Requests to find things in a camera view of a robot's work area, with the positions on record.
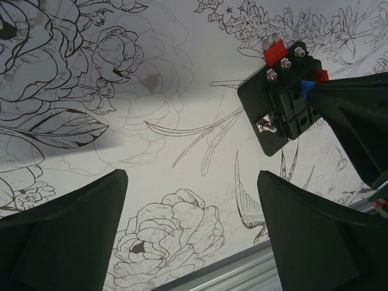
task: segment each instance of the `bolt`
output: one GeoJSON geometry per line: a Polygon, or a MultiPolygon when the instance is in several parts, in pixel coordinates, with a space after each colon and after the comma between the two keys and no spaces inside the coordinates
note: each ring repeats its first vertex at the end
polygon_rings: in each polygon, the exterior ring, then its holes
{"type": "Polygon", "coordinates": [[[291,62],[290,62],[289,59],[283,58],[280,61],[280,66],[281,66],[282,69],[289,69],[289,68],[291,68],[291,62]]]}
{"type": "Polygon", "coordinates": [[[257,128],[259,130],[264,131],[264,132],[275,133],[278,131],[275,126],[271,125],[271,122],[269,122],[268,120],[265,120],[265,119],[262,119],[259,122],[257,122],[257,128]]]}
{"type": "Polygon", "coordinates": [[[267,71],[267,79],[268,79],[268,81],[275,81],[276,79],[278,79],[277,72],[275,72],[274,69],[269,69],[267,71]]]}
{"type": "Polygon", "coordinates": [[[306,55],[306,51],[301,47],[297,47],[294,51],[294,54],[299,58],[304,58],[304,56],[306,55]]]}

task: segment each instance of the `leaf drawing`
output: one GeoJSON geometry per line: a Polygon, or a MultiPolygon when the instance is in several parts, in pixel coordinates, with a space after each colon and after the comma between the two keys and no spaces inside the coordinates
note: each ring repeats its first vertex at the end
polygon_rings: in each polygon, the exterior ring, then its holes
{"type": "Polygon", "coordinates": [[[227,115],[226,117],[220,119],[217,122],[214,122],[213,124],[198,127],[196,129],[189,129],[189,130],[181,130],[181,129],[168,129],[166,127],[161,127],[156,124],[152,124],[149,122],[145,122],[147,126],[155,133],[158,133],[160,135],[164,136],[174,136],[174,137],[182,137],[182,136],[191,136],[191,135],[198,135],[199,136],[188,146],[186,149],[178,156],[178,158],[173,163],[173,167],[179,163],[179,161],[198,143],[200,140],[205,138],[206,136],[210,135],[214,130],[221,128],[221,131],[213,138],[212,142],[207,148],[207,151],[204,155],[204,158],[202,160],[201,164],[201,174],[202,176],[206,176],[209,167],[210,162],[212,160],[212,156],[214,154],[214,151],[216,150],[218,144],[222,141],[222,139],[226,136],[226,134],[229,132],[229,130],[233,127],[233,125],[237,122],[238,118],[241,116],[241,113],[243,112],[243,108],[239,108],[232,112],[231,114],[227,115]]]}
{"type": "Polygon", "coordinates": [[[375,193],[376,190],[371,189],[368,187],[365,183],[362,183],[357,190],[354,191],[343,191],[342,194],[347,195],[347,194],[352,194],[359,196],[362,199],[367,199],[370,195],[375,193]]]}
{"type": "Polygon", "coordinates": [[[74,149],[95,141],[108,126],[74,109],[50,109],[35,115],[16,128],[8,128],[43,144],[74,149]]]}
{"type": "Polygon", "coordinates": [[[210,86],[212,86],[212,87],[226,87],[226,88],[231,88],[231,89],[239,89],[240,86],[245,81],[246,80],[215,81],[215,82],[211,82],[210,86]]]}
{"type": "Polygon", "coordinates": [[[310,184],[310,180],[311,180],[311,177],[313,176],[314,170],[315,170],[315,165],[313,166],[313,169],[311,170],[310,175],[309,175],[305,185],[302,188],[303,190],[306,190],[307,186],[310,184]]]}
{"type": "Polygon", "coordinates": [[[147,8],[148,8],[148,6],[146,6],[146,5],[136,3],[135,6],[131,10],[129,10],[129,12],[130,13],[140,13],[147,8]]]}
{"type": "Polygon", "coordinates": [[[264,56],[261,52],[248,47],[238,47],[237,51],[244,56],[251,56],[253,58],[262,58],[264,56]]]}
{"type": "Polygon", "coordinates": [[[281,150],[280,178],[285,179],[288,182],[291,181],[293,173],[295,171],[296,161],[298,160],[298,151],[299,151],[299,140],[298,140],[298,146],[296,147],[295,155],[293,157],[293,161],[292,161],[292,165],[291,165],[291,168],[290,168],[290,172],[287,175],[287,172],[286,172],[286,159],[284,157],[283,149],[281,150]]]}

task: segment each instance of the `bird drawing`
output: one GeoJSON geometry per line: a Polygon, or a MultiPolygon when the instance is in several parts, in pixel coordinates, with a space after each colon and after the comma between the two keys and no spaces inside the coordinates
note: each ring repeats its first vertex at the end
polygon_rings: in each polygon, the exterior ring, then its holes
{"type": "MultiPolygon", "coordinates": [[[[299,149],[299,143],[296,148],[295,156],[292,161],[291,168],[287,174],[286,170],[286,159],[284,157],[283,150],[281,151],[281,166],[280,166],[280,177],[282,179],[287,180],[288,182],[291,182],[295,167],[296,167],[296,161],[298,159],[298,149],[299,149]]],[[[310,175],[303,186],[303,189],[305,190],[307,186],[309,185],[309,182],[311,180],[311,177],[313,175],[315,166],[313,166],[310,175]]],[[[257,228],[259,230],[259,233],[256,235],[256,238],[253,241],[253,245],[257,245],[265,240],[268,239],[268,231],[267,231],[267,224],[264,220],[264,214],[263,210],[258,202],[253,200],[249,194],[243,189],[243,184],[240,180],[240,174],[239,174],[239,162],[238,162],[238,152],[236,153],[236,161],[235,161],[235,193],[236,193],[236,200],[237,200],[237,209],[238,214],[240,215],[242,224],[247,229],[255,229],[257,228]]]]}

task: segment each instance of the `black plastic bracket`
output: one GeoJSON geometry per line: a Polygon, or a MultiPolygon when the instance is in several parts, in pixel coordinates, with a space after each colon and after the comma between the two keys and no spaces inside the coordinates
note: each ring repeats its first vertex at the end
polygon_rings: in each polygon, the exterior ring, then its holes
{"type": "Polygon", "coordinates": [[[295,43],[287,51],[282,60],[290,61],[288,69],[279,60],[271,67],[265,66],[238,89],[244,110],[267,156],[273,156],[320,119],[303,98],[301,80],[313,81],[315,69],[322,69],[321,61],[308,55],[303,42],[295,43]],[[303,57],[297,54],[300,50],[305,52],[303,57]],[[274,80],[268,77],[270,69],[277,75],[274,80]],[[269,122],[276,132],[263,130],[262,122],[269,122]]]}

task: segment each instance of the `floral wallpaper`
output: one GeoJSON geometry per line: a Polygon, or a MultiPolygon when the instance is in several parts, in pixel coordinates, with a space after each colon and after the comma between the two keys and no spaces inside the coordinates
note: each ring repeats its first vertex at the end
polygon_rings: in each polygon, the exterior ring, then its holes
{"type": "Polygon", "coordinates": [[[387,2],[329,2],[2,0],[0,217],[126,169],[104,290],[132,291],[267,240],[260,170],[367,198],[323,120],[269,158],[236,94],[273,33],[331,78],[387,71],[387,2]]]}

